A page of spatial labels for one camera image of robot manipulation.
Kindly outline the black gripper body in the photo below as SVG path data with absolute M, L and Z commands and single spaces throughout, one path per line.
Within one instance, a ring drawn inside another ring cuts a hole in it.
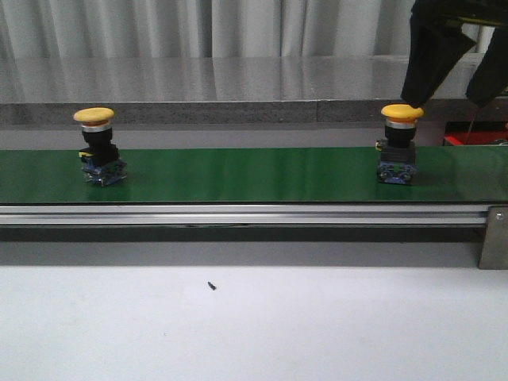
M 411 12 L 430 22 L 507 27 L 507 1 L 503 0 L 416 1 Z

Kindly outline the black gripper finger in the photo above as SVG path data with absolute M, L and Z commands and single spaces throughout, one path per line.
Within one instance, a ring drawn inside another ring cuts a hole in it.
M 507 87 L 507 28 L 496 28 L 468 84 L 469 101 L 483 108 Z
M 462 23 L 415 13 L 410 18 L 410 56 L 401 98 L 413 108 L 423 106 L 476 41 Z

